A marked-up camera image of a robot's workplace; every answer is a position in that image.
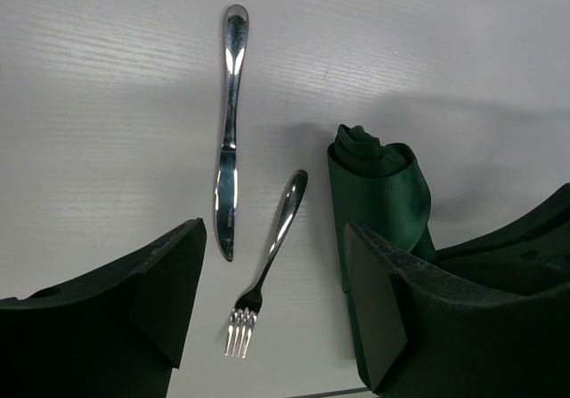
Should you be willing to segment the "dark green cloth napkin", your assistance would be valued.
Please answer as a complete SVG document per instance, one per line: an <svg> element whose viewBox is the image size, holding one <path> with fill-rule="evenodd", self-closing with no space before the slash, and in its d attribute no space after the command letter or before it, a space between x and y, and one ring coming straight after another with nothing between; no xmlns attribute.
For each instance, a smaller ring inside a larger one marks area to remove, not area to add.
<svg viewBox="0 0 570 398"><path fill-rule="evenodd" d="M397 247L436 257L428 229L431 192L411 147L382 144L362 126L338 126L327 149L342 290L350 294L344 228L363 223Z"/></svg>

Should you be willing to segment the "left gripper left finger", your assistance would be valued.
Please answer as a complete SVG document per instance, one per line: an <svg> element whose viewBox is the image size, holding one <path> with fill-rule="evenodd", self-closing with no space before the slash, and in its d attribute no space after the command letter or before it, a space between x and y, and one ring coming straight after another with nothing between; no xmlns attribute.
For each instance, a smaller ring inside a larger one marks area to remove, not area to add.
<svg viewBox="0 0 570 398"><path fill-rule="evenodd" d="M204 222L191 219L75 279L3 299L2 396L166 396L206 242Z"/></svg>

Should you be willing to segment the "silver table knife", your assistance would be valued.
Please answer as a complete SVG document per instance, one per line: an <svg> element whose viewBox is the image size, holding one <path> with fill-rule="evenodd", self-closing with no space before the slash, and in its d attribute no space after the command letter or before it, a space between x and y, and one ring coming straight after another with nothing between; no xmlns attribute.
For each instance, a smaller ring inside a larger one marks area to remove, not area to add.
<svg viewBox="0 0 570 398"><path fill-rule="evenodd" d="M224 16L225 115L215 188L216 236L228 262L234 258L238 203L237 112L248 30L247 9L241 4L229 6Z"/></svg>

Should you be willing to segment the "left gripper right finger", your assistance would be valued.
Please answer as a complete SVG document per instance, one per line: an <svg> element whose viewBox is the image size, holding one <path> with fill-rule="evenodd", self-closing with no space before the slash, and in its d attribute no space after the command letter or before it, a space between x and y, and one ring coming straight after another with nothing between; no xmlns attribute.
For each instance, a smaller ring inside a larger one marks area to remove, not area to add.
<svg viewBox="0 0 570 398"><path fill-rule="evenodd" d="M566 397L569 284L530 295L441 269L357 223L344 230L357 370L381 397Z"/></svg>

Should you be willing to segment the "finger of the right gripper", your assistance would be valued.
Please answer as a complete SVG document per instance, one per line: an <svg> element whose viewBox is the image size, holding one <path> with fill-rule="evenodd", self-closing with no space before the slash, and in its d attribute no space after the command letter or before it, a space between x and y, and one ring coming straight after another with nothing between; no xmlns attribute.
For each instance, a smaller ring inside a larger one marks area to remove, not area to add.
<svg viewBox="0 0 570 398"><path fill-rule="evenodd" d="M520 296L569 281L569 185L500 229L437 251L438 267Z"/></svg>

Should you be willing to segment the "silver fork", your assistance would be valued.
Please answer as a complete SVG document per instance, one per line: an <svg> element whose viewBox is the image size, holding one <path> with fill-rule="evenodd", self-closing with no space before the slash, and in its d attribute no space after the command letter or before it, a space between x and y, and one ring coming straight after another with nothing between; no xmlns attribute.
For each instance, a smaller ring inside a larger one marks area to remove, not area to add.
<svg viewBox="0 0 570 398"><path fill-rule="evenodd" d="M289 179L275 216L267 257L255 283L237 299L230 312L224 355L245 359L263 304L262 287L274 259L300 208L308 184L308 173L298 169Z"/></svg>

